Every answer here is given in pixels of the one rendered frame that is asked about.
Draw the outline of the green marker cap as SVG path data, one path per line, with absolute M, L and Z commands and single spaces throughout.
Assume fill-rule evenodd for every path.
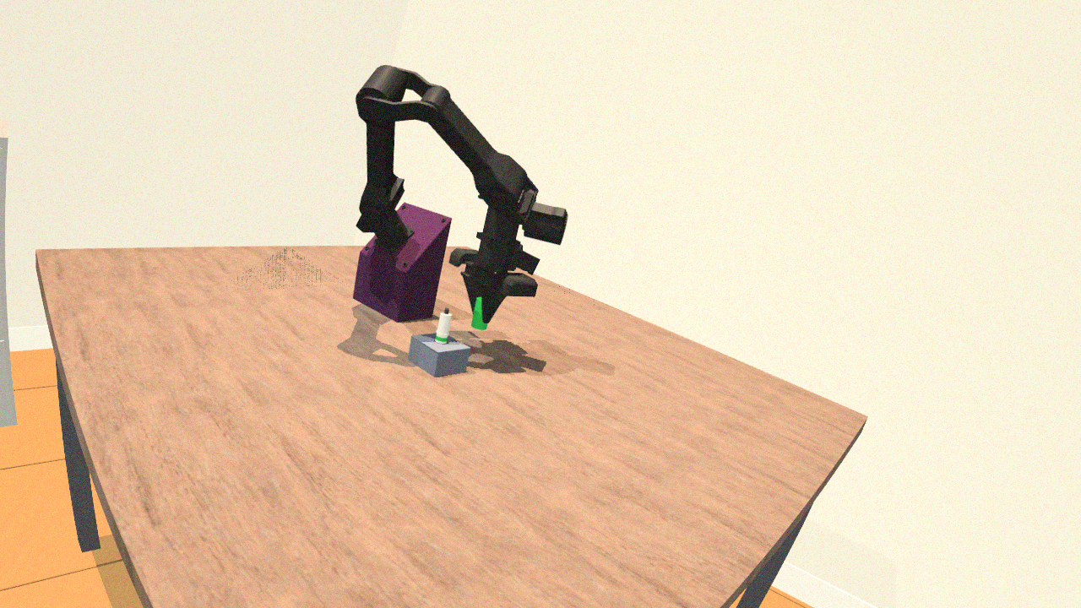
M 476 298 L 475 300 L 475 310 L 473 310 L 473 319 L 471 327 L 478 328 L 478 330 L 486 330 L 488 323 L 482 322 L 481 298 Z

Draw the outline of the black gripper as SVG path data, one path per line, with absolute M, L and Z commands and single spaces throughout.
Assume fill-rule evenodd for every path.
M 491 321 L 503 299 L 535 298 L 537 292 L 537 282 L 528 274 L 511 273 L 516 269 L 516 265 L 510 264 L 513 247 L 519 247 L 521 243 L 516 237 L 517 235 L 483 228 L 483 232 L 476 232 L 476 238 L 481 240 L 479 251 L 456 247 L 449 255 L 449 264 L 454 267 L 466 264 L 464 272 L 461 272 L 464 287 L 470 296 L 472 312 L 476 298 L 481 298 L 483 323 Z

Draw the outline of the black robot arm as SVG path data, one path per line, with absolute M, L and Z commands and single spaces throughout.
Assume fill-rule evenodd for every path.
M 402 101 L 406 89 L 421 94 L 421 100 Z M 393 175 L 393 125 L 408 120 L 429 123 L 470 169 L 478 198 L 489 204 L 486 230 L 517 235 L 522 225 L 524 237 L 562 243 L 568 211 L 536 202 L 538 189 L 525 169 L 490 145 L 449 97 L 445 85 L 428 82 L 419 72 L 381 65 L 356 93 L 356 109 L 368 125 L 368 184 L 356 227 L 374 232 L 373 241 L 384 251 L 393 253 L 416 233 L 395 212 L 405 191 L 405 179 Z

